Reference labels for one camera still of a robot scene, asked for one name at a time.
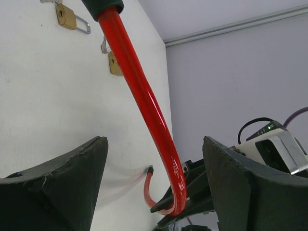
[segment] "black cable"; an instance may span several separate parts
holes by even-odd
[[[270,118],[267,118],[267,117],[261,117],[261,118],[253,119],[253,120],[247,122],[247,123],[246,123],[244,126],[242,126],[242,128],[240,129],[239,134],[237,135],[237,142],[238,142],[239,144],[241,144],[241,134],[242,134],[242,131],[243,131],[246,127],[248,127],[249,125],[252,125],[252,124],[254,124],[254,123],[256,123],[256,122],[262,122],[262,121],[272,122],[272,121],[274,121],[274,120],[273,120],[273,119],[270,119]]]

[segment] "black rubber grip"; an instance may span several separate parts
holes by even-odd
[[[124,8],[122,0],[82,0],[82,2],[96,22],[98,15],[108,7],[116,6],[118,13],[121,13]]]

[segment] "keyhole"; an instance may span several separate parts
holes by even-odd
[[[59,11],[59,17],[62,18],[64,16],[64,12],[63,11]]]

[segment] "cable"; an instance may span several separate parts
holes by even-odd
[[[169,177],[174,201],[170,208],[159,211],[159,213],[176,216],[185,208],[186,182],[179,155],[163,114],[145,77],[117,8],[111,6],[105,9],[99,14],[98,22],[115,58],[120,63],[124,78],[152,135]],[[148,206],[153,207],[156,203],[150,197],[149,185],[146,185],[150,184],[151,177],[152,174],[149,173],[144,186],[144,199]]]
[[[252,125],[256,122],[262,122],[262,121],[268,121],[268,122],[272,122],[273,120],[270,119],[270,118],[267,118],[267,117],[261,117],[261,118],[257,118],[257,119],[253,119],[253,120],[250,120],[249,122],[247,122],[244,126],[242,126],[242,128],[240,129],[239,131],[239,134],[237,135],[237,142],[239,144],[241,144],[241,134],[242,134],[242,131],[248,127],[249,125]]]
[[[308,112],[308,107],[304,107],[302,109],[299,109],[298,111],[294,112],[292,115],[287,118],[287,120],[284,122],[283,126],[287,128],[289,123],[294,120],[296,117],[298,117],[300,114],[303,114],[304,112]]]
[[[193,225],[192,220],[190,218],[187,218],[187,220],[190,225]]]

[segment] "ceiling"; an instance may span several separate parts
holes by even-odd
[[[308,0],[139,0],[163,40],[307,4]]]

